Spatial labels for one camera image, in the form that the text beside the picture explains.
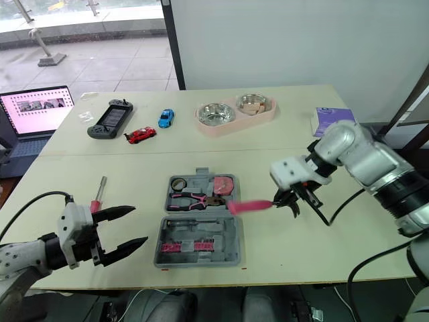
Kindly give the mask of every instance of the laptop screen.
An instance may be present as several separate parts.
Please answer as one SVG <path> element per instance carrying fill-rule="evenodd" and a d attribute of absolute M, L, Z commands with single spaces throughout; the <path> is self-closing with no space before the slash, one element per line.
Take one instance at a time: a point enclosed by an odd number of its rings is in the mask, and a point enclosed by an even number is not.
<path fill-rule="evenodd" d="M 0 106 L 17 136 L 52 133 L 73 108 L 67 86 L 0 94 Z"/>

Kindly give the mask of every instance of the blue toy car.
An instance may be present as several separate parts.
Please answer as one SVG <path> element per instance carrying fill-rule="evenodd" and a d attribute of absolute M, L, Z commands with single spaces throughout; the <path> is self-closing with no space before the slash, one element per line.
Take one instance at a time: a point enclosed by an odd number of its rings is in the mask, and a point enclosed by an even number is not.
<path fill-rule="evenodd" d="M 174 112 L 172 109 L 164 109 L 161 113 L 158 125 L 163 129 L 170 127 L 173 121 Z"/>

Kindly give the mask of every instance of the white wall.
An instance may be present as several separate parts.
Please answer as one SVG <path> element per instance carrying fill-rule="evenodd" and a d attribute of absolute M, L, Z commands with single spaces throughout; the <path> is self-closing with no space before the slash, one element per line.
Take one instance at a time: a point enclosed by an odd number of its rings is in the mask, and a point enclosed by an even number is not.
<path fill-rule="evenodd" d="M 187 89 L 333 84 L 389 121 L 429 62 L 429 0 L 171 0 Z"/>

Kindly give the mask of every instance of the red toy car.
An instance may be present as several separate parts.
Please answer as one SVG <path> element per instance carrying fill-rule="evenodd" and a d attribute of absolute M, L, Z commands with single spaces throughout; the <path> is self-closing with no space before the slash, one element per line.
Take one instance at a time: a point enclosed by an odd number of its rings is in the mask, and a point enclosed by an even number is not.
<path fill-rule="evenodd" d="M 147 126 L 144 129 L 137 129 L 131 134 L 124 133 L 124 136 L 127 138 L 128 142 L 131 144 L 137 144 L 140 141 L 146 140 L 156 135 L 155 129 Z"/>

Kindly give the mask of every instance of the robotic arm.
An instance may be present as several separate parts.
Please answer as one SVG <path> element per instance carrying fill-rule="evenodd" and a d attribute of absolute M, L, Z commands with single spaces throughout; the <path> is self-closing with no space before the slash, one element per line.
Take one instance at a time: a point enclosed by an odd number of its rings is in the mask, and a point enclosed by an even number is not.
<path fill-rule="evenodd" d="M 291 207 L 296 217 L 300 212 L 297 200 L 301 198 L 330 225 L 319 210 L 322 203 L 314 191 L 331 182 L 330 175 L 337 166 L 344 166 L 363 189 L 393 215 L 400 234 L 420 235 L 412 240 L 407 257 L 416 276 L 428 286 L 429 180 L 391 148 L 375 142 L 368 130 L 351 121 L 332 124 L 308 150 L 308 156 L 293 156 L 271 165 L 271 177 L 279 187 L 273 204 Z M 422 297 L 428 296 L 429 288 L 425 288 L 414 302 L 422 302 Z M 416 305 L 413 307 L 406 321 L 423 321 L 418 317 L 412 319 L 421 314 L 427 319 L 427 306 L 423 311 Z"/>
<path fill-rule="evenodd" d="M 147 237 L 130 240 L 106 254 L 97 234 L 100 221 L 120 218 L 134 209 L 119 206 L 91 214 L 89 206 L 66 199 L 58 236 L 49 233 L 36 241 L 0 246 L 0 321 L 14 321 L 27 290 L 53 270 L 74 269 L 80 261 L 90 259 L 94 265 L 108 266 L 143 245 Z"/>

